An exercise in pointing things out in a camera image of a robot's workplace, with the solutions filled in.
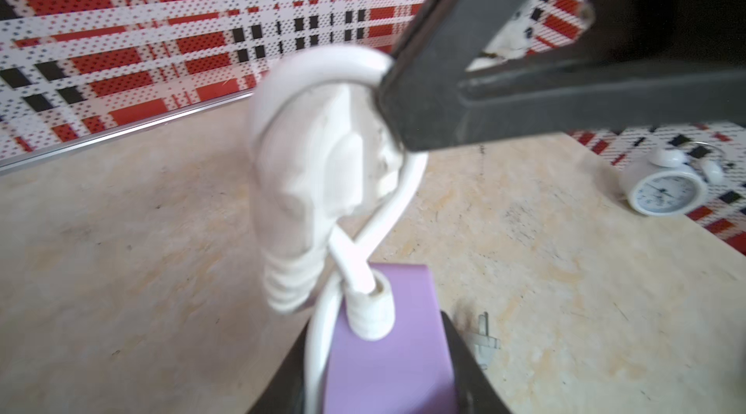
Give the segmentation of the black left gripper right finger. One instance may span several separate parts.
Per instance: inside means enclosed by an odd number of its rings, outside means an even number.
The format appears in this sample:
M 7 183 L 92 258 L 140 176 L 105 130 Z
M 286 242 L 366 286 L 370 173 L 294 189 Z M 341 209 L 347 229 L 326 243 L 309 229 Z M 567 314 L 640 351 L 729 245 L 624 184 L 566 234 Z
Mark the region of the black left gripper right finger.
M 489 314 L 483 312 L 479 315 L 477 331 L 462 334 L 444 311 L 441 316 L 454 368 L 457 412 L 510 414 L 511 410 L 485 373 L 499 347 L 498 340 L 489 335 Z

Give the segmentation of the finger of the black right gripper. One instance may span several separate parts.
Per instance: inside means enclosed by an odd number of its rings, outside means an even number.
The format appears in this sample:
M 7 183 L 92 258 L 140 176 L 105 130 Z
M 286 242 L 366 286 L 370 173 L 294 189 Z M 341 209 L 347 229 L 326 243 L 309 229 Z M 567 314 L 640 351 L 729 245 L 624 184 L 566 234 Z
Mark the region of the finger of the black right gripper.
M 745 0 L 589 0 L 577 41 L 470 70 L 524 1 L 425 1 L 377 101 L 407 149 L 744 120 Z

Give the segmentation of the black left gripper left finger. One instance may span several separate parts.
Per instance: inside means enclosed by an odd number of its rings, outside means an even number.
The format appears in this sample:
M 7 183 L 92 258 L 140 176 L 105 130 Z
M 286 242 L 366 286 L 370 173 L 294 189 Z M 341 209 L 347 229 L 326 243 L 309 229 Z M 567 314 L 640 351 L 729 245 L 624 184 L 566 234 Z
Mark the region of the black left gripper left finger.
M 288 355 L 248 414 L 303 414 L 305 402 L 304 356 L 309 324 L 306 324 Z

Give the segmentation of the purple power strip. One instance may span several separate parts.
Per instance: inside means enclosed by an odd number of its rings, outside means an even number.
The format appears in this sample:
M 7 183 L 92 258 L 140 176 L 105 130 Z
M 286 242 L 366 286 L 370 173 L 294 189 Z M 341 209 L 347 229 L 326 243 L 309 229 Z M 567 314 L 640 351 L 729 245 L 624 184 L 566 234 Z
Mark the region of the purple power strip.
M 379 341 L 354 334 L 339 311 L 324 387 L 324 413 L 456 413 L 455 373 L 431 271 L 373 264 L 392 285 L 396 322 Z

